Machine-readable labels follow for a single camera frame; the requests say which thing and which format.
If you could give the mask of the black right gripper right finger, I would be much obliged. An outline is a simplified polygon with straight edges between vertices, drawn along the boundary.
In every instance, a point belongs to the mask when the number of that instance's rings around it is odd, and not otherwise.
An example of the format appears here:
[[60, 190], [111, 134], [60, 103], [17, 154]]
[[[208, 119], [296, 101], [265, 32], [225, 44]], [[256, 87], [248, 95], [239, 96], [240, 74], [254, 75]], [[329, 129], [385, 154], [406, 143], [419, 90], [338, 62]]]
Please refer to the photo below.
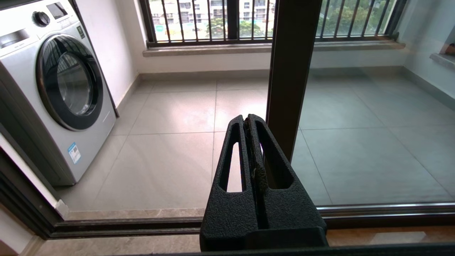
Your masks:
[[245, 129], [260, 227], [327, 230], [325, 221], [266, 122], [249, 114]]

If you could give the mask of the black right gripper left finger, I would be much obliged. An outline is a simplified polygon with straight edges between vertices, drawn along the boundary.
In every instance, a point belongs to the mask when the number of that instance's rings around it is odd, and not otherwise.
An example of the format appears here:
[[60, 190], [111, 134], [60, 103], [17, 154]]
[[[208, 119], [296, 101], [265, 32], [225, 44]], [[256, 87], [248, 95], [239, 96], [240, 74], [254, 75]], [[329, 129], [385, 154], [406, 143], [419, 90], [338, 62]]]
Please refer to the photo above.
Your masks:
[[[257, 159], [252, 144], [252, 120], [233, 118], [226, 129], [207, 207], [200, 227], [202, 251], [256, 251], [259, 242]], [[239, 149], [240, 192], [228, 192], [234, 146]]]

